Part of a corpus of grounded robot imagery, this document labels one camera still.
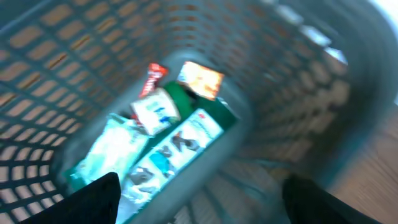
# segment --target green and white package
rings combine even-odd
[[[138,213],[223,132],[205,110],[193,112],[131,169],[122,186],[116,223]]]
[[[75,175],[90,184],[108,172],[115,172],[122,182],[148,139],[134,121],[110,114],[103,133],[77,165]]]

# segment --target red package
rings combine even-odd
[[[157,63],[151,63],[148,66],[148,79],[144,84],[144,88],[142,89],[141,93],[139,94],[139,98],[142,98],[146,95],[148,95],[148,93],[152,92],[155,90],[155,85],[156,83],[162,79],[164,76],[166,76],[166,74],[169,71],[167,70],[167,68],[157,64]]]

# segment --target orange label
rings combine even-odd
[[[167,68],[156,64],[156,63],[151,63],[149,64],[148,67],[148,79],[144,84],[144,88],[142,89],[141,93],[139,94],[139,98],[142,98],[148,93],[152,92],[155,90],[155,84],[162,79],[164,76],[166,76],[168,70]]]
[[[215,100],[224,75],[193,62],[185,62],[177,81],[189,86],[197,95]]]

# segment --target product packaging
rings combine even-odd
[[[143,98],[156,88],[156,83],[168,74],[169,70],[158,63],[150,63],[148,66],[148,79],[139,94],[139,98]],[[137,125],[142,127],[142,123],[138,120],[136,114],[131,115],[131,119],[136,121]]]
[[[115,172],[122,181],[148,139],[144,130],[133,120],[110,114],[103,133],[74,168],[71,178],[80,179],[88,185],[108,172]]]
[[[197,95],[215,100],[224,75],[194,62],[185,62],[177,81],[191,88]]]
[[[116,223],[124,223],[136,214],[166,181],[160,170],[147,157],[143,158],[131,169],[122,185]]]
[[[193,112],[131,169],[122,188],[117,223],[138,213],[222,133],[223,129],[205,110]]]
[[[181,119],[173,99],[163,88],[157,88],[144,98],[133,102],[132,108],[151,136]]]

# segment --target black object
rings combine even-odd
[[[130,176],[131,181],[135,185],[140,185],[142,183],[147,182],[148,180],[151,180],[151,178],[153,178],[155,176],[155,174],[152,173],[151,171],[149,171],[149,169],[147,169],[145,167],[138,167],[129,176]]]
[[[181,131],[179,131],[175,136],[173,136],[171,142],[180,152],[182,152],[182,144],[183,143],[187,147],[187,149],[195,151],[195,152],[200,148],[200,146],[196,140],[182,138]]]
[[[111,172],[22,223],[115,223],[121,195]]]
[[[170,158],[170,157],[172,157],[172,155],[173,155],[173,152],[169,149],[168,146],[163,146],[162,149],[159,149],[159,152],[160,152],[163,156],[165,156],[165,157],[167,157],[167,158]]]
[[[292,224],[379,223],[322,190],[312,180],[297,175],[284,182],[282,196]]]
[[[175,175],[176,168],[175,168],[175,166],[173,166],[173,164],[169,160],[167,160],[167,161],[169,162],[169,169],[168,169],[168,171],[163,172],[163,175],[164,175],[164,177],[169,178],[170,176]]]

